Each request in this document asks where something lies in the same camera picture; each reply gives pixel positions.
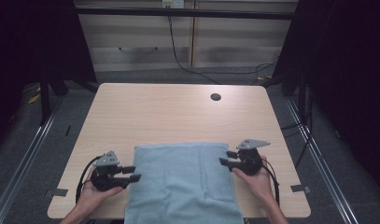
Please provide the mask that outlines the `grey tape piece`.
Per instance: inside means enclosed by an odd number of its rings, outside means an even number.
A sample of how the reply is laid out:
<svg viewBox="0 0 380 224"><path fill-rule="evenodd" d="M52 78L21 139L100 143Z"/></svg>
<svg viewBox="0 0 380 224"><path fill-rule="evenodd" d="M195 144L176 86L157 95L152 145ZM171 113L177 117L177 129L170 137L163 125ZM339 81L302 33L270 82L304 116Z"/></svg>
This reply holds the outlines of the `grey tape piece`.
<svg viewBox="0 0 380 224"><path fill-rule="evenodd" d="M304 194L311 192L311 189L308 186L303 185L293 185L290 188L293 192L303 192Z"/></svg>
<svg viewBox="0 0 380 224"><path fill-rule="evenodd" d="M49 198L52 198L54 196L65 197L67 192L67 189L48 189L45 191L44 196Z"/></svg>

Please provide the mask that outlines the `black horizontal bar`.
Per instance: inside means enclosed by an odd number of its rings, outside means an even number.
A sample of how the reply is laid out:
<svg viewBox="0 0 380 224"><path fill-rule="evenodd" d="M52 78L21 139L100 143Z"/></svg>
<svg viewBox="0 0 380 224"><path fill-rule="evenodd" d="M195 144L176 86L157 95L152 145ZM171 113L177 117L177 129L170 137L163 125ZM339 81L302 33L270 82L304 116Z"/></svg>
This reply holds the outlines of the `black horizontal bar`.
<svg viewBox="0 0 380 224"><path fill-rule="evenodd" d="M75 7L77 14L128 15L128 16L166 16L219 19L257 19L291 21L296 17L289 12L258 12L208 9L163 9L137 7Z"/></svg>

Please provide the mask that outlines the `metal floor rail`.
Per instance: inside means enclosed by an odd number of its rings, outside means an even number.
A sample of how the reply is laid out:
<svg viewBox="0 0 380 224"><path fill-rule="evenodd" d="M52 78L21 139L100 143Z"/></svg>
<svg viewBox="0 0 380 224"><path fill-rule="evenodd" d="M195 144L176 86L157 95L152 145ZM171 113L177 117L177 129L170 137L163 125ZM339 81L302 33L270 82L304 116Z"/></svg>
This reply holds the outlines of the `metal floor rail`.
<svg viewBox="0 0 380 224"><path fill-rule="evenodd" d="M337 207L343 221L345 224L359 224L358 219L348 201L345 197L342 189L338 185L334 175L331 172L329 165L324 159L323 154L321 153L319 146L312 136L310 129L300 120L300 110L299 107L296 106L295 102L288 98L286 100L287 105L289 107L289 111L291 116L294 118L296 122L296 126L298 127L301 136L308 147L308 150L316 164L320 175L323 178L323 181Z"/></svg>
<svg viewBox="0 0 380 224"><path fill-rule="evenodd" d="M9 179L5 190L0 196L0 224L3 224L7 212L13 204L22 182L27 175L31 165L33 164L35 157L41 148L46 136L49 133L50 127L53 124L56 113L62 105L62 99L56 103L51 112L48 112L47 116L42 118L41 124L37 127L36 133L32 142L26 149L21 161L17 163L17 167L13 176Z"/></svg>

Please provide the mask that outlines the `person's left hand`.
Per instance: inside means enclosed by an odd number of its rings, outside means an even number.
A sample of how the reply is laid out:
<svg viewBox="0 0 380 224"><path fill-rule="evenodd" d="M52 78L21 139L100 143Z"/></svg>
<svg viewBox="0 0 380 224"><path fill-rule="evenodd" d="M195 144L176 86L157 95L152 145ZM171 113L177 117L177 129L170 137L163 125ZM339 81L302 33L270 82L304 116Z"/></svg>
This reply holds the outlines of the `person's left hand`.
<svg viewBox="0 0 380 224"><path fill-rule="evenodd" d="M80 197L75 206L79 213L84 215L91 214L106 199L111 198L117 195L118 193L122 192L121 187L115 187L107 191L99 191L91 182L91 174L93 170L94 168L92 167L88 172L86 181L83 184L80 193Z"/></svg>

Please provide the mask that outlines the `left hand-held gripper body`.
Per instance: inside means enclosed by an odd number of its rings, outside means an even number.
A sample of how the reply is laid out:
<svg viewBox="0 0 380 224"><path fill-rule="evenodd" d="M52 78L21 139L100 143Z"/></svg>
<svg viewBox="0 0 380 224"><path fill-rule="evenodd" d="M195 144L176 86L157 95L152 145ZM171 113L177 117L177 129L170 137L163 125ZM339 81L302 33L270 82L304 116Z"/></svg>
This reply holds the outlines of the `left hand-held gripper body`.
<svg viewBox="0 0 380 224"><path fill-rule="evenodd" d="M119 187L117 174L122 174L122 166L114 150L102 155L93 165L91 182L99 191Z"/></svg>

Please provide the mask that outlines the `dark curtain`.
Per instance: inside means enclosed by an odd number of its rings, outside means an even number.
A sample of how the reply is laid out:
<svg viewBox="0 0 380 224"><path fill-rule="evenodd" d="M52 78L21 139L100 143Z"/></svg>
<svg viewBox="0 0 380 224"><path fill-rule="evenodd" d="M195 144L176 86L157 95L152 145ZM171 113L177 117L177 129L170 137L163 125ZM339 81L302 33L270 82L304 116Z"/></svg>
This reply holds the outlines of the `dark curtain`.
<svg viewBox="0 0 380 224"><path fill-rule="evenodd" d="M0 143L20 106L22 90L48 77L95 82L91 55L74 0L0 0Z"/></svg>
<svg viewBox="0 0 380 224"><path fill-rule="evenodd" d="M273 78L306 81L380 189L380 0L298 0Z"/></svg>

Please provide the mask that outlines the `black metal stand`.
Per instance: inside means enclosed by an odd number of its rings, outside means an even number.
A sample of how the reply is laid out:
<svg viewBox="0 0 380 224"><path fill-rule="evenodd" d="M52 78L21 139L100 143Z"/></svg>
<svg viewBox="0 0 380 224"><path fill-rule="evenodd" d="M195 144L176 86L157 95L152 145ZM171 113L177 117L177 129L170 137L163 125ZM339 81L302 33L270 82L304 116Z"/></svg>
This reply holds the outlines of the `black metal stand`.
<svg viewBox="0 0 380 224"><path fill-rule="evenodd" d="M41 108L42 116L40 125L43 126L50 116L50 104L49 104L49 81L47 72L43 70L40 75L40 96L41 96Z"/></svg>

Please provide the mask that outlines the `person's right hand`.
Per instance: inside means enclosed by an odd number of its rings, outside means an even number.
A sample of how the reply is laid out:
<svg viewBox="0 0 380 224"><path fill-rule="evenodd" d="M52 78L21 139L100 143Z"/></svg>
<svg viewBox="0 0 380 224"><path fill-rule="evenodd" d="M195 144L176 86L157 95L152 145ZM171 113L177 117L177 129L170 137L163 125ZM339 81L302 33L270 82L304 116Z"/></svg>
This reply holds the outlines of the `person's right hand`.
<svg viewBox="0 0 380 224"><path fill-rule="evenodd" d="M263 207L267 204L275 203L270 174L265 168L261 168L255 175L246 175L238 168L233 168L232 171L246 183L247 187Z"/></svg>

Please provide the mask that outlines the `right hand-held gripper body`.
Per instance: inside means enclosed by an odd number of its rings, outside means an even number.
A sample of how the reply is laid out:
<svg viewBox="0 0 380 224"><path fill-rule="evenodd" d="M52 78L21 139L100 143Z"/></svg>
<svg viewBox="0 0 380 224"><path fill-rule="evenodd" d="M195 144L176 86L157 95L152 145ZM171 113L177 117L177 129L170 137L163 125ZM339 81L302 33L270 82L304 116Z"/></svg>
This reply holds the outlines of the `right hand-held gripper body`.
<svg viewBox="0 0 380 224"><path fill-rule="evenodd" d="M270 142L245 139L236 148L238 149L237 155L241 161L240 170L246 175L255 175L262 168L262 161L259 147L269 146Z"/></svg>

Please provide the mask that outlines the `white wall socket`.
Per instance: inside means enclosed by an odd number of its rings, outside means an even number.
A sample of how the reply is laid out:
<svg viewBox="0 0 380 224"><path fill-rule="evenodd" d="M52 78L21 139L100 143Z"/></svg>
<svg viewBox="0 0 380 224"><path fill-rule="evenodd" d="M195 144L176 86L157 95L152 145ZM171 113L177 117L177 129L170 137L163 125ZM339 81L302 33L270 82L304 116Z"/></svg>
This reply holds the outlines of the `white wall socket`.
<svg viewBox="0 0 380 224"><path fill-rule="evenodd" d="M183 9L185 0L162 0L162 8Z"/></svg>

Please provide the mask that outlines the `light blue towel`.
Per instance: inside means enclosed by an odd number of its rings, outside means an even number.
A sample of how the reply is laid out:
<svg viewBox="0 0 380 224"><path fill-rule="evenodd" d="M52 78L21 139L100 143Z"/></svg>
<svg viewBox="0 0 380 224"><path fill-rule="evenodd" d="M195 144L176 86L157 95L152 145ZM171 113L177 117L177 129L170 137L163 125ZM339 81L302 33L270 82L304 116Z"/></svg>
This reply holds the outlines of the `light blue towel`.
<svg viewBox="0 0 380 224"><path fill-rule="evenodd" d="M138 146L124 224L244 224L224 143Z"/></svg>

